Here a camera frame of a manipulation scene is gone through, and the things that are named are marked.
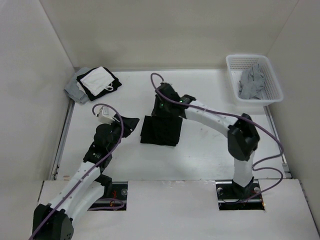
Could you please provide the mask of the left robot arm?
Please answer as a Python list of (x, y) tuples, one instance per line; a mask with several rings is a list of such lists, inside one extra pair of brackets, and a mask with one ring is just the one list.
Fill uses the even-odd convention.
[(60, 193), (33, 212), (32, 240), (70, 240), (76, 221), (100, 199), (112, 195), (112, 179), (103, 174), (121, 139), (137, 127), (139, 118), (115, 115), (95, 129), (93, 142), (79, 169)]

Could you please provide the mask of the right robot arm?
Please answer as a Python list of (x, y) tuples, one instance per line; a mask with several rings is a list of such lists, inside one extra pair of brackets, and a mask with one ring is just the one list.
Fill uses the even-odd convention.
[(169, 83), (161, 83), (156, 88), (157, 110), (166, 111), (175, 117), (201, 123), (227, 139), (227, 149), (234, 158), (234, 174), (232, 192), (238, 198), (245, 197), (250, 192), (253, 182), (253, 157), (258, 148), (260, 136), (251, 117), (242, 114), (241, 119), (233, 120), (230, 116), (213, 113), (213, 109), (190, 95), (179, 96)]

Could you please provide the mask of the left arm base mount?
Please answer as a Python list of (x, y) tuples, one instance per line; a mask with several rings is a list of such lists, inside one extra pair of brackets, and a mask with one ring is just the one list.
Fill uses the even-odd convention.
[(113, 182), (89, 211), (126, 211), (128, 197), (128, 182)]

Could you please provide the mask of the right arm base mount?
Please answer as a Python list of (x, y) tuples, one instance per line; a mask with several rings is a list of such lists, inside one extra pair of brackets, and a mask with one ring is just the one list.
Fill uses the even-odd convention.
[(241, 187), (232, 180), (216, 181), (216, 195), (220, 211), (265, 210), (260, 184), (251, 180), (248, 186)]

